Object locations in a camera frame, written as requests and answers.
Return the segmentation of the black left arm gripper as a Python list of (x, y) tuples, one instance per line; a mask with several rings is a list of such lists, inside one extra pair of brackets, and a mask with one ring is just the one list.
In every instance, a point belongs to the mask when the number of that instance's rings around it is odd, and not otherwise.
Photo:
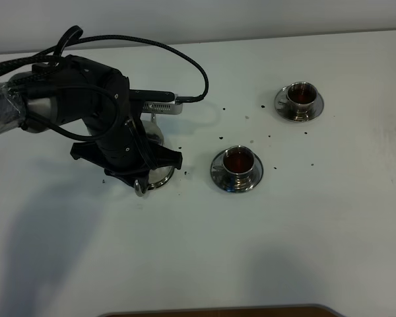
[(74, 159), (84, 159), (104, 169), (106, 175), (133, 187), (141, 184), (157, 159), (158, 166), (182, 167), (182, 154), (164, 146), (152, 145), (146, 137), (142, 112), (129, 101), (130, 83), (119, 70), (83, 57), (71, 57), (73, 68), (85, 77), (85, 83), (101, 88), (113, 96), (118, 109), (107, 98), (95, 102), (95, 113), (83, 118), (93, 136), (108, 130), (97, 141), (75, 143), (71, 149)]

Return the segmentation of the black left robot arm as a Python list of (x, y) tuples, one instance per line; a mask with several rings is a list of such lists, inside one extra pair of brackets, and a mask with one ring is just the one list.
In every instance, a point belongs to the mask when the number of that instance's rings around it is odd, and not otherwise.
[(0, 83), (0, 134), (15, 128), (52, 130), (73, 140), (71, 156), (147, 191), (154, 170), (180, 169), (182, 154), (151, 138), (141, 120), (148, 102), (173, 102), (171, 92), (133, 90), (121, 71), (75, 55), (0, 63), (12, 77)]

